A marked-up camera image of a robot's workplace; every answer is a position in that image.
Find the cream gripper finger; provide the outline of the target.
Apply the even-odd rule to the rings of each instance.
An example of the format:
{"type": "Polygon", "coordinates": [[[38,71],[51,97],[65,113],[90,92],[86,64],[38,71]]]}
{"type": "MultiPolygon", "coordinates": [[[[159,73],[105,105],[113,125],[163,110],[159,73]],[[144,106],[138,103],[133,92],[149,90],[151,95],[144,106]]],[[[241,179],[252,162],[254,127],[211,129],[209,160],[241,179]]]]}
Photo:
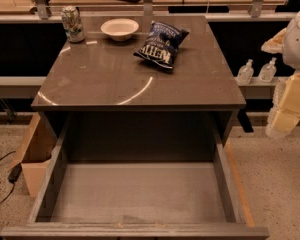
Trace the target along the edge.
{"type": "Polygon", "coordinates": [[[269,111],[266,134],[284,138],[300,121],[300,70],[286,81],[280,81],[274,91],[273,107],[269,111]]]}
{"type": "Polygon", "coordinates": [[[283,28],[276,35],[266,41],[262,46],[261,50],[266,53],[276,54],[283,51],[283,40],[286,34],[286,29],[283,28]]]}

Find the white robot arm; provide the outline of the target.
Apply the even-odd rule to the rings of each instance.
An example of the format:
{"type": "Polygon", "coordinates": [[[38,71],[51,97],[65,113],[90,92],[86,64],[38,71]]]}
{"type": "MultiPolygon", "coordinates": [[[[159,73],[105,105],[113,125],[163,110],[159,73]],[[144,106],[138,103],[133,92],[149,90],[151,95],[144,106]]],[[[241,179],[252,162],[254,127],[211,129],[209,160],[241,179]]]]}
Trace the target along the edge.
{"type": "Polygon", "coordinates": [[[300,11],[261,50],[281,53],[283,63],[295,70],[286,81],[276,85],[267,119],[266,134],[270,138],[284,138],[300,121],[300,11]]]}

